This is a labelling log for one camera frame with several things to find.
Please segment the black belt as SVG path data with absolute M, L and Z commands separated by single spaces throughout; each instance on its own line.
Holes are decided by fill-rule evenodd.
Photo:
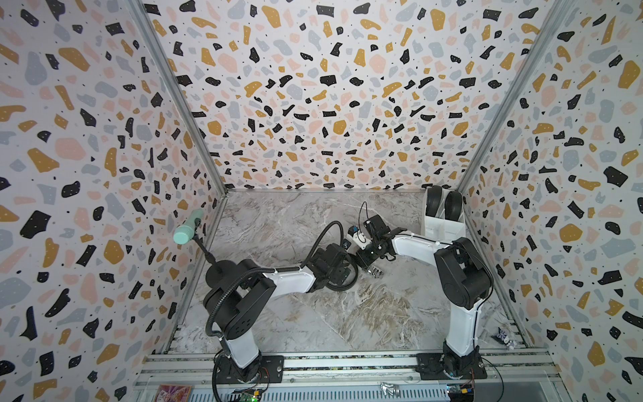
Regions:
M 457 222 L 462 213 L 463 197 L 458 191 L 450 191 L 445 197 L 444 215 L 445 219 Z
M 431 186 L 425 193 L 425 216 L 435 218 L 440 209 L 443 189 L 440 186 Z
M 383 271 L 374 264 L 377 259 L 377 256 L 372 256 L 366 251 L 347 253 L 333 269 L 326 288 L 337 292 L 347 291 L 357 284 L 362 271 L 376 279 L 381 278 Z

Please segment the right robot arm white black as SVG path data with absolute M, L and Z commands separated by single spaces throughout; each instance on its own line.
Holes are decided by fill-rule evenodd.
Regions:
M 440 286 L 450 302 L 450 326 L 438 359 L 438 368 L 448 378 L 461 379 L 482 361 L 478 347 L 478 324 L 482 305 L 491 297 L 493 275 L 474 244 L 461 237 L 434 241 L 404 228 L 390 229 L 380 216 L 364 222 L 365 235 L 356 225 L 348 239 L 358 247 L 357 265 L 369 269 L 377 259 L 405 256 L 437 269 Z

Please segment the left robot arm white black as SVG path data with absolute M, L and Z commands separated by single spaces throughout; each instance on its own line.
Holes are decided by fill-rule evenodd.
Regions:
M 239 263 L 205 254 L 210 267 L 204 298 L 208 313 L 205 333 L 217 338 L 228 367 L 241 382 L 261 369 L 261 351 L 252 328 L 268 302 L 279 296 L 313 293 L 324 288 L 346 291 L 358 279 L 358 268 L 344 247 L 341 222 L 328 224 L 304 261 L 296 266 L 262 267 L 251 259 Z

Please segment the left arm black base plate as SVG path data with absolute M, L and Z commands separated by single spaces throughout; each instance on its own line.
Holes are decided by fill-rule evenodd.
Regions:
M 247 367 L 240 368 L 232 358 L 221 355 L 215 364 L 213 376 L 217 385 L 251 385 L 282 382 L 285 357 L 259 355 Z

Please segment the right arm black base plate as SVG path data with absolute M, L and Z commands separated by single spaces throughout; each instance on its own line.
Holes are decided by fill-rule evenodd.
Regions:
M 422 380 L 485 380 L 487 371 L 478 353 L 418 353 L 415 371 Z

